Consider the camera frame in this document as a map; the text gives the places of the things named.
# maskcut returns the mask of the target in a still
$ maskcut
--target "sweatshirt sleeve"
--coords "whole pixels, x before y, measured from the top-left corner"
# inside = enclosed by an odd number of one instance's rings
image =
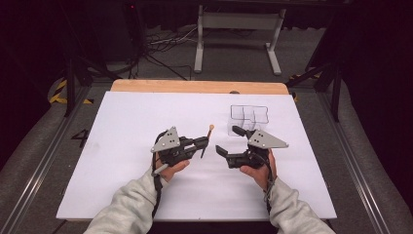
[[[283,233],[334,233],[313,212],[310,206],[298,200],[298,191],[291,189],[278,177],[271,189],[270,221]]]
[[[157,195],[151,172],[116,191],[112,203],[94,217],[85,233],[147,233]]]

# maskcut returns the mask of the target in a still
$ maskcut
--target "metal frame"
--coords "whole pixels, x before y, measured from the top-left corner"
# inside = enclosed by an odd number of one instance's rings
[[[204,12],[202,5],[198,11],[198,44],[195,55],[194,72],[201,73],[203,70],[204,56],[204,28],[239,28],[239,29],[261,29],[273,30],[271,43],[266,43],[266,50],[275,75],[281,75],[279,62],[274,49],[280,35],[285,9],[278,14],[230,14],[230,13],[208,13]]]

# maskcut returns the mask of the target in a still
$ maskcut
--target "table leg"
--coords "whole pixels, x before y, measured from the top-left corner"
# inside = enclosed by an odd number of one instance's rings
[[[204,19],[204,9],[200,5],[198,11],[198,44],[197,44],[197,54],[195,55],[195,65],[194,72],[201,73],[203,70],[203,55],[204,55],[204,41],[203,41],[203,19]]]
[[[273,71],[275,75],[282,74],[282,70],[280,69],[279,61],[277,60],[274,49],[276,48],[276,43],[277,43],[277,40],[279,39],[284,16],[285,16],[285,9],[282,9],[280,10],[279,18],[277,19],[276,25],[274,27],[273,41],[271,43],[266,43],[268,57],[270,59],[270,63],[271,63],[271,66],[273,67]]]

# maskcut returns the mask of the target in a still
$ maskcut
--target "white table surface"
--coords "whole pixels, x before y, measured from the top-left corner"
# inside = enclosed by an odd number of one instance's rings
[[[337,217],[313,149],[290,95],[226,95],[107,92],[88,141],[58,209],[60,219],[91,219],[108,206],[115,191],[151,165],[151,147],[172,126],[180,137],[207,135],[204,158],[191,164],[163,190],[155,220],[268,220],[263,193],[252,178],[229,169],[215,152],[243,153],[246,137],[228,136],[230,106],[268,106],[265,131],[289,144],[273,149],[279,177],[299,190],[320,218]]]

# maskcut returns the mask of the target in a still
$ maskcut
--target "wooden table edge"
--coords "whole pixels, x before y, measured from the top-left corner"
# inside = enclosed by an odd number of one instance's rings
[[[205,93],[244,95],[288,95],[284,83],[181,81],[181,80],[116,80],[111,92]]]

